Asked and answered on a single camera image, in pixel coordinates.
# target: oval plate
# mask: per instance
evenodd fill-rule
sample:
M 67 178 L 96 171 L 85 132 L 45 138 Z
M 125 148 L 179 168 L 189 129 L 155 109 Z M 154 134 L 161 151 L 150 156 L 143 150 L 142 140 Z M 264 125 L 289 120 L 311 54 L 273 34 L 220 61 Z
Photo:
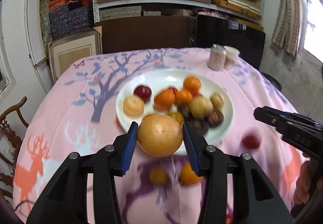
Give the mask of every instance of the oval plate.
M 170 86 L 176 87 L 177 89 L 181 89 L 183 87 L 183 81 L 187 76 L 196 76 L 201 81 L 202 87 L 200 89 L 200 93 L 205 97 L 210 97 L 213 92 L 221 92 L 224 96 L 224 107 L 223 107 L 223 115 L 224 121 L 217 128 L 210 128 L 209 131 L 205 135 L 206 142 L 208 144 L 216 145 L 221 142 L 221 139 L 224 138 L 230 131 L 235 116 L 235 110 L 233 107 L 233 103 L 231 98 L 228 96 L 227 92 L 224 89 L 213 82 L 212 80 L 201 76 L 197 73 L 178 70 L 178 69 L 164 69 L 164 70 L 156 70 L 148 73 L 141 74 L 139 76 L 134 77 L 130 81 L 128 81 L 120 90 L 117 101 L 116 101 L 116 113 L 117 118 L 120 122 L 121 127 L 126 132 L 129 130 L 132 121 L 136 121 L 138 124 L 141 123 L 142 117 L 144 114 L 155 112 L 153 109 L 153 100 L 155 95 Z M 145 109 L 143 115 L 140 117 L 129 117 L 123 112 L 123 101 L 126 97 L 133 95 L 134 89 L 138 85 L 148 85 L 151 88 L 151 101 L 145 104 Z M 178 155 L 185 155 L 186 149 L 184 143 L 180 146 L 180 148 L 175 152 Z

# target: black panel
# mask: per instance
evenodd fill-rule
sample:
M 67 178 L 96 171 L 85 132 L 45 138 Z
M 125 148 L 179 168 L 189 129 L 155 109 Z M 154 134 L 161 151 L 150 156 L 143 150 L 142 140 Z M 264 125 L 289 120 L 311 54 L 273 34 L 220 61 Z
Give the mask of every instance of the black panel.
M 212 44 L 232 46 L 240 57 L 259 70 L 264 49 L 265 33 L 238 22 L 199 15 L 197 17 L 196 46 Z

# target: butterfly print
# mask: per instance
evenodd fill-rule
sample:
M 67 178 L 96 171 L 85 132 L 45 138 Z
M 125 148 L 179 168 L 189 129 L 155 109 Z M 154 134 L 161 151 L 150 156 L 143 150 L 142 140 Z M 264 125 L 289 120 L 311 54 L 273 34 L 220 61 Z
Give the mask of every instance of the butterfly print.
M 84 66 L 84 65 L 85 65 L 84 60 L 79 64 L 76 64 L 76 65 L 73 64 L 73 66 L 75 66 L 76 69 L 79 69 L 80 66 Z

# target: pink fabric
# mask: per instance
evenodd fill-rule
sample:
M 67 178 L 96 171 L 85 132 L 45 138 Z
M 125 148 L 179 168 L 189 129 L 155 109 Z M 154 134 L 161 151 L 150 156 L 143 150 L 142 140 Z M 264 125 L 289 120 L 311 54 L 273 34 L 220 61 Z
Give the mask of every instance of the pink fabric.
M 265 105 L 289 112 L 295 109 L 245 61 L 240 59 L 231 71 L 215 72 L 206 65 L 209 54 L 209 49 L 200 48 L 150 49 L 88 57 L 73 64 L 58 79 L 28 127 L 14 179 L 14 204 L 24 199 L 36 201 L 71 152 L 92 154 L 124 133 L 115 113 L 116 96 L 124 83 L 142 72 L 178 68 L 200 73 L 228 92 L 235 108 L 235 122 L 218 147 L 224 153 L 239 156 L 247 151 L 241 145 L 242 136 L 257 131 L 262 136 L 262 145 L 251 154 L 291 209 L 304 158 L 281 141 L 274 128 L 256 121 L 253 111 Z M 180 185 L 178 176 L 185 162 L 185 156 L 162 159 L 148 156 L 137 146 L 130 170 L 123 178 L 115 178 L 123 222 L 197 223 L 205 183 Z M 149 171 L 156 165 L 168 172 L 168 185 L 154 186 L 149 182 Z M 89 176 L 89 223 L 94 223 L 92 183 Z M 228 219 L 232 212 L 231 185 L 229 194 Z M 17 211 L 23 221 L 31 208 L 31 204 L 24 203 Z

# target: silver screw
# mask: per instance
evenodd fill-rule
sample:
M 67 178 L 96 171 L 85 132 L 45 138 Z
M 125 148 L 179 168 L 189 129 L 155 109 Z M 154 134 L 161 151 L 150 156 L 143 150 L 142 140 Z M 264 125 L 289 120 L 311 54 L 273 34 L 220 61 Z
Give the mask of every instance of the silver screw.
M 107 145 L 104 149 L 107 152 L 112 152 L 112 151 L 114 151 L 114 146 L 113 145 Z
M 242 154 L 242 157 L 245 159 L 245 160 L 250 160 L 251 159 L 251 156 L 249 153 L 243 153 Z
M 216 151 L 216 148 L 215 148 L 215 146 L 208 145 L 208 146 L 206 147 L 206 150 L 207 150 L 208 152 L 215 152 L 215 151 Z
M 79 156 L 79 155 L 78 155 L 78 153 L 73 152 L 73 153 L 71 153 L 68 157 L 69 157 L 70 159 L 76 159 L 78 156 Z

